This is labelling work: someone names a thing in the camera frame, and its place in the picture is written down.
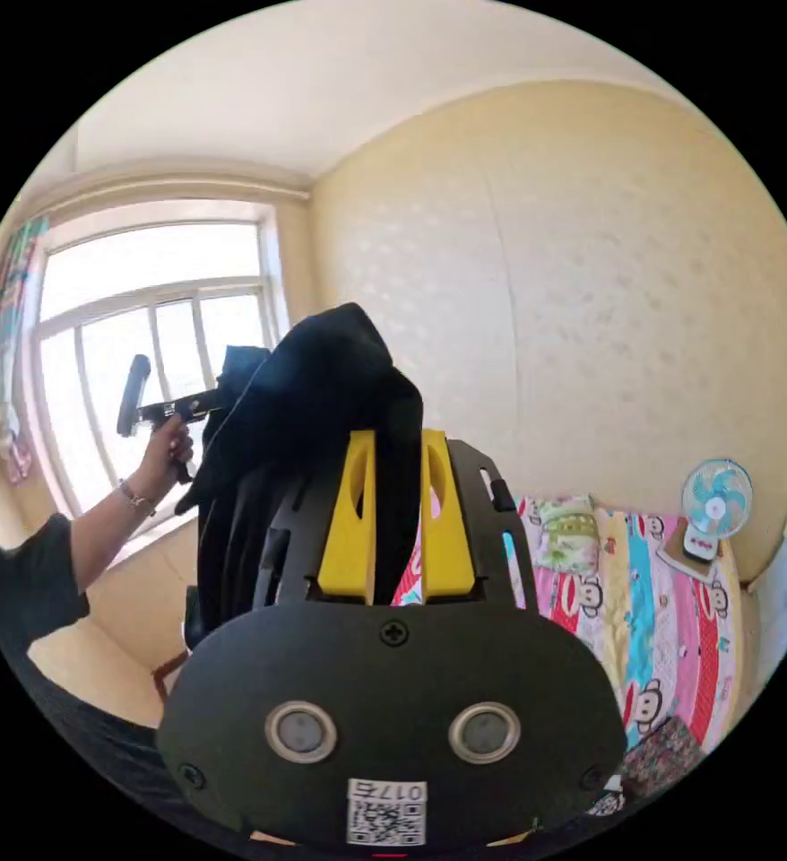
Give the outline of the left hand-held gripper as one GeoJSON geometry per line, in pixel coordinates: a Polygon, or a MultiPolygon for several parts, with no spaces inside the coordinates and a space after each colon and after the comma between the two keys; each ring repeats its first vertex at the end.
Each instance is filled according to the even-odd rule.
{"type": "MultiPolygon", "coordinates": [[[[222,407],[223,399],[215,390],[157,404],[143,404],[142,396],[136,394],[134,396],[134,429],[138,431],[142,427],[147,427],[151,435],[154,429],[159,428],[171,415],[177,413],[186,422],[190,433],[192,425],[202,422],[211,413],[220,410],[222,407]]],[[[194,453],[195,444],[193,442],[193,455],[194,453]]],[[[192,467],[193,455],[185,465],[179,467],[177,483],[187,484],[194,476],[192,467]]]]}

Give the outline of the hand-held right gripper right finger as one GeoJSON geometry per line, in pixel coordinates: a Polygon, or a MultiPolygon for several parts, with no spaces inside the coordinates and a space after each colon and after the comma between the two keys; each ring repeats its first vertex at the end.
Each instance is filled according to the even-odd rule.
{"type": "Polygon", "coordinates": [[[475,574],[463,509],[441,430],[424,430],[420,473],[421,591],[425,602],[471,595],[475,574]]]}

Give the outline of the person's left hand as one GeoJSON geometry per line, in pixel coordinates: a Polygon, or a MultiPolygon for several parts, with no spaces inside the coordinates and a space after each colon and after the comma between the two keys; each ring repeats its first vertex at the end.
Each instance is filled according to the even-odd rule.
{"type": "Polygon", "coordinates": [[[134,493],[153,507],[178,481],[178,469],[193,455],[193,441],[184,419],[171,415],[151,432],[143,459],[127,482],[134,493]]]}

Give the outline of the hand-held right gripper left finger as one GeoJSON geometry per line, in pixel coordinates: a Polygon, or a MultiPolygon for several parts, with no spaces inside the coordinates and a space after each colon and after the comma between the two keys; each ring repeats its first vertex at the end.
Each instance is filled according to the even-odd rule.
{"type": "Polygon", "coordinates": [[[376,581],[376,433],[350,435],[317,584],[328,598],[372,603],[376,581]]]}

